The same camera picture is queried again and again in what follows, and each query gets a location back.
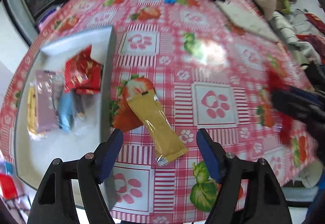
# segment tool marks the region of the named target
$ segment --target yellow snack package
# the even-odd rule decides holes
[[[128,98],[127,103],[149,130],[159,166],[166,165],[188,152],[170,126],[153,89]]]

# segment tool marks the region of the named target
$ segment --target blue snack package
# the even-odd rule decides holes
[[[73,92],[62,93],[61,98],[57,108],[57,114],[59,117],[59,127],[60,129],[70,132],[73,123],[73,113],[72,113],[72,103],[73,103]]]

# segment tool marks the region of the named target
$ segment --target chair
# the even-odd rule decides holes
[[[11,210],[13,208],[16,209],[19,217],[21,218],[23,223],[26,224],[24,218],[22,217],[21,211],[26,212],[29,210],[24,209],[24,208],[19,208],[17,206],[16,202],[19,201],[19,199],[22,197],[27,197],[29,205],[31,206],[31,202],[30,202],[28,195],[22,194],[19,196],[12,178],[9,175],[5,175],[5,174],[1,174],[1,173],[0,173],[0,188],[2,190],[3,200],[4,200],[5,204],[7,205],[8,209],[9,210]]]

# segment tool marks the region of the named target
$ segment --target purple object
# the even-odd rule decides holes
[[[36,79],[36,116],[37,132],[58,128],[56,109],[53,104],[55,72],[37,70]]]

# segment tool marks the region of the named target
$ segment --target beige jacket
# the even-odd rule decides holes
[[[267,21],[270,21],[272,14],[277,8],[277,0],[254,0],[262,9]]]

